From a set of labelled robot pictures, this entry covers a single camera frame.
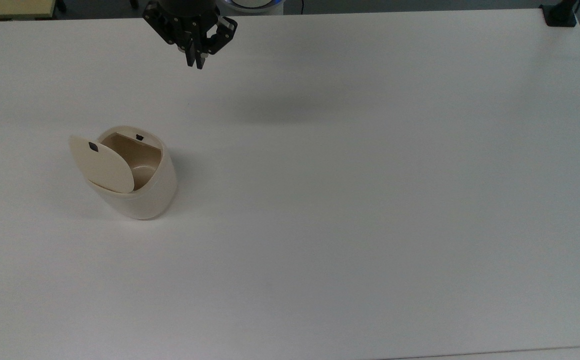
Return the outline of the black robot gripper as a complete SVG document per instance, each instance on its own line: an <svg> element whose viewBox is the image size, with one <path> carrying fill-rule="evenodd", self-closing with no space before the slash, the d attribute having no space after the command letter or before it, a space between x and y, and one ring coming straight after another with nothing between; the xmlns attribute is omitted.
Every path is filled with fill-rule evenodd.
<svg viewBox="0 0 580 360"><path fill-rule="evenodd" d="M197 69L203 69L209 55L216 55L235 38L238 23L219 15L214 0L149 0L143 10L143 19L156 34L185 54L187 66L197 60ZM215 34L208 38L208 30L215 25ZM197 59L193 41L200 42Z"/></svg>

